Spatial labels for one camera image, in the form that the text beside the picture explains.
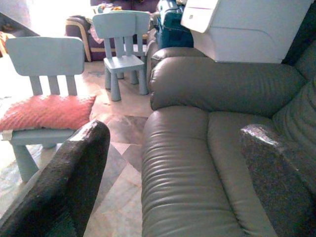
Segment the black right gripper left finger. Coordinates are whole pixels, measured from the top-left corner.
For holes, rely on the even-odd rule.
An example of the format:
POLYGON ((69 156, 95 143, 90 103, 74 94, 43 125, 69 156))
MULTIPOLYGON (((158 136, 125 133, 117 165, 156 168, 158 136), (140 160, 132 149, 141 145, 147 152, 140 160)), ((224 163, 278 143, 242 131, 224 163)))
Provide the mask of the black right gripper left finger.
POLYGON ((93 120, 67 139, 0 220, 3 237, 81 237, 93 210, 110 144, 93 120))

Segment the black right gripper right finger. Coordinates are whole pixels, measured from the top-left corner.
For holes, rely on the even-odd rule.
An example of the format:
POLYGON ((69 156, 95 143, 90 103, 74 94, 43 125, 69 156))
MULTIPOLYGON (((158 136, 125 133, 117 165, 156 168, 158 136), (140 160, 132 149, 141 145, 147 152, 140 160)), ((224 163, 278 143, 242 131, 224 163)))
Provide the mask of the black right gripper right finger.
POLYGON ((316 161, 275 130, 240 130, 241 152, 253 188, 279 237, 316 235, 316 161))

